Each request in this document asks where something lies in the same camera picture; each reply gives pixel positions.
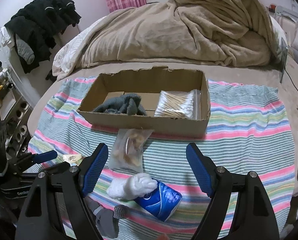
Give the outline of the cartoon tissue pack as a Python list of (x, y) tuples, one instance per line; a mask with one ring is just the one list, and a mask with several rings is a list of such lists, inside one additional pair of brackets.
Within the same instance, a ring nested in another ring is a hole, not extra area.
[(83, 157), (81, 154), (64, 154), (63, 155), (63, 161), (66, 161), (68, 163), (76, 163), (82, 159), (83, 159)]

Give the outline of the dark grey sock pair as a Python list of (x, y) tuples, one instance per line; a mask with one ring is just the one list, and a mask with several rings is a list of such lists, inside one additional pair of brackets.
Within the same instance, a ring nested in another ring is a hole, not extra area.
[(90, 197), (85, 197), (84, 202), (89, 208), (93, 221), (100, 234), (109, 238), (118, 237), (118, 222), (120, 219), (127, 218), (129, 213), (128, 207), (117, 205), (113, 210), (107, 209)]

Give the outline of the clear bag of snacks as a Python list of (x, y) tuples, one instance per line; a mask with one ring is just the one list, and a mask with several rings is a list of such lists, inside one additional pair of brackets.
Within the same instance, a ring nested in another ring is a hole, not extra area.
[(143, 172), (143, 146), (152, 129), (120, 129), (110, 152), (108, 167)]

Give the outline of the blue tissue pack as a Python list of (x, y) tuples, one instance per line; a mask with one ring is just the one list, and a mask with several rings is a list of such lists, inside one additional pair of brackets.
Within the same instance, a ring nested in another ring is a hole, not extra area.
[(174, 214), (182, 198), (181, 193), (157, 180), (155, 190), (134, 201), (155, 218), (165, 222)]

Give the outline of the white sock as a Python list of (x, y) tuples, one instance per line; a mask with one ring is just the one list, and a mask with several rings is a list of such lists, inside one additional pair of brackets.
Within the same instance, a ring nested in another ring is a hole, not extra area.
[(129, 178), (115, 178), (106, 190), (108, 196), (118, 200), (133, 200), (153, 192), (158, 182), (147, 173), (138, 173)]

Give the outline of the grey-teal sock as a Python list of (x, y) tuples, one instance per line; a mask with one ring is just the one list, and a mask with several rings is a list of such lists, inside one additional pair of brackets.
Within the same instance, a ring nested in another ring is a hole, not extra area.
[(135, 93), (107, 99), (104, 103), (93, 109), (92, 112), (147, 116), (146, 110), (141, 104), (141, 96)]

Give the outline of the bag of cotton swabs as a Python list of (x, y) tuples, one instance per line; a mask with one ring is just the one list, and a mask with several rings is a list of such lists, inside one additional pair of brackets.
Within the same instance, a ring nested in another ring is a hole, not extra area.
[(201, 118), (201, 91), (197, 89), (190, 92), (162, 90), (154, 116), (199, 120)]

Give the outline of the striped pastel towel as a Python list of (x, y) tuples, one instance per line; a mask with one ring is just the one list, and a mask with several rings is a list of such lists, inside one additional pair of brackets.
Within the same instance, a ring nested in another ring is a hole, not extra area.
[[(114, 129), (89, 124), (77, 112), (93, 77), (66, 80), (48, 99), (30, 140), (32, 153), (57, 151), (87, 157), (98, 144), (112, 148)], [(232, 173), (255, 171), (266, 189), (278, 228), (287, 220), (295, 184), (294, 141), (287, 112), (275, 88), (209, 81), (211, 116), (206, 135), (196, 140), (203, 155)], [(143, 168), (152, 177), (182, 194), (166, 222), (135, 202), (127, 202), (130, 217), (119, 222), (119, 239), (190, 239), (210, 202), (202, 193), (185, 156), (189, 139), (152, 134), (144, 145)]]

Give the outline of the white floral quilt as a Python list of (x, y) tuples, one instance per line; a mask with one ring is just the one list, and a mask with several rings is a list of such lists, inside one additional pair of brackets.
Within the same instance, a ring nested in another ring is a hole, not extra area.
[(52, 64), (52, 75), (57, 81), (64, 79), (72, 73), (72, 70), (70, 70), (70, 64), (76, 50), (92, 28), (99, 24), (104, 18), (105, 16), (94, 22), (88, 28), (84, 29), (57, 52)]

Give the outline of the black hanging clothes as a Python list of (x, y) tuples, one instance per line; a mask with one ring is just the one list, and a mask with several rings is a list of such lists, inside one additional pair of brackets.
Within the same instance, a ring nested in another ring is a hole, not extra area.
[(73, 0), (33, 0), (5, 24), (15, 39), (15, 49), (25, 74), (50, 60), (54, 36), (75, 27), (81, 16)]

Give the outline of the open cardboard box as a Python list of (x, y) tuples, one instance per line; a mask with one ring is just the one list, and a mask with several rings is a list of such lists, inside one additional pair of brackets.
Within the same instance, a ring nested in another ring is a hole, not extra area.
[[(155, 117), (159, 94), (164, 91), (190, 92), (200, 90), (202, 117), (186, 118)], [(93, 110), (115, 96), (136, 93), (147, 116), (95, 113)], [(93, 82), (77, 112), (97, 129), (136, 128), (152, 129), (158, 134), (202, 138), (210, 118), (210, 95), (204, 72), (193, 69), (170, 69), (167, 66), (151, 69), (122, 70), (115, 74), (99, 74)]]

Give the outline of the tablet leaning on blanket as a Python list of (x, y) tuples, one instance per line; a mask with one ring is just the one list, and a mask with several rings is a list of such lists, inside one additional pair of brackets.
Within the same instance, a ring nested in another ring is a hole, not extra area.
[(287, 55), (288, 55), (288, 45), (281, 39), (281, 61), (280, 61), (280, 73), (279, 73), (279, 81), (282, 83), (285, 69), (286, 69), (286, 62), (287, 62)]

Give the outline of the beige plush blanket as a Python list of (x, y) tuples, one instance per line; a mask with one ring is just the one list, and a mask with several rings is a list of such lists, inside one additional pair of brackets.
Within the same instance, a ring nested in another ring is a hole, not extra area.
[(280, 51), (259, 0), (168, 0), (107, 15), (84, 38), (70, 70), (117, 61), (264, 66)]

